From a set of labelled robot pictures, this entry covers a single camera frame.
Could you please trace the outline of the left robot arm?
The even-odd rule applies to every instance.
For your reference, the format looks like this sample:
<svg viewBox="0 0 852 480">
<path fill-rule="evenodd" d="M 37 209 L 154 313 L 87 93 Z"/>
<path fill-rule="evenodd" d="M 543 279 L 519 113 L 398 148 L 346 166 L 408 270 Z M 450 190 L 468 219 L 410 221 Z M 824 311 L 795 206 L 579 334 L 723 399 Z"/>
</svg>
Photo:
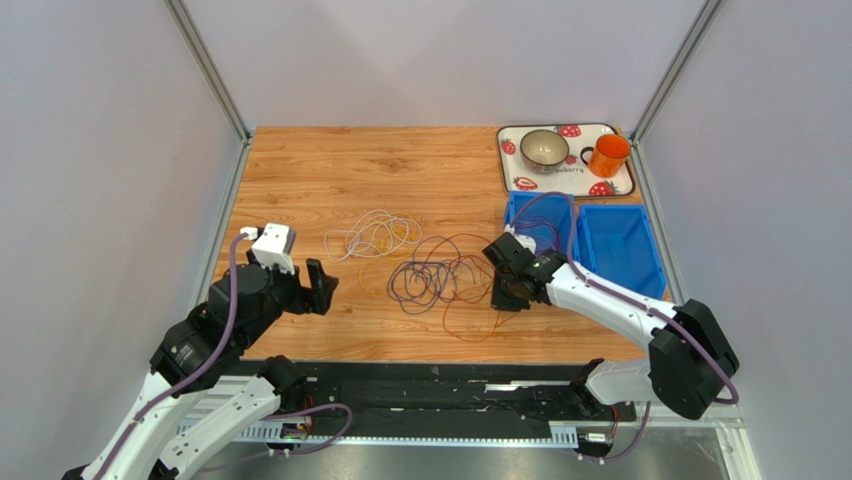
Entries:
<svg viewBox="0 0 852 480">
<path fill-rule="evenodd" d="M 339 285 L 320 261 L 298 270 L 251 257 L 232 261 L 204 302 L 167 330 L 130 412 L 92 462 L 67 479 L 189 479 L 246 427 L 273 413 L 302 414 L 307 378 L 284 355 L 264 361 L 246 386 L 189 430 L 177 427 L 283 314 L 324 315 Z"/>
</svg>

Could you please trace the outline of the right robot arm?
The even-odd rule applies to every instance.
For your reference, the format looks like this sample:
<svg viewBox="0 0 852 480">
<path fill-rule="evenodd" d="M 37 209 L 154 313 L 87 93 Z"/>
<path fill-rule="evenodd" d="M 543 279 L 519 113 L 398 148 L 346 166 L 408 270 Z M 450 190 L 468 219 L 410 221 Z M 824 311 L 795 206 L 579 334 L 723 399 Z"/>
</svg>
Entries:
<svg viewBox="0 0 852 480">
<path fill-rule="evenodd" d="M 535 254 L 510 232 L 483 254 L 495 271 L 493 308 L 520 312 L 540 303 L 575 312 L 642 350 L 639 360 L 593 360 L 575 379 L 598 403 L 659 403 L 688 420 L 701 419 L 715 403 L 738 403 L 732 379 L 740 362 L 706 304 L 646 297 L 560 252 Z"/>
</svg>

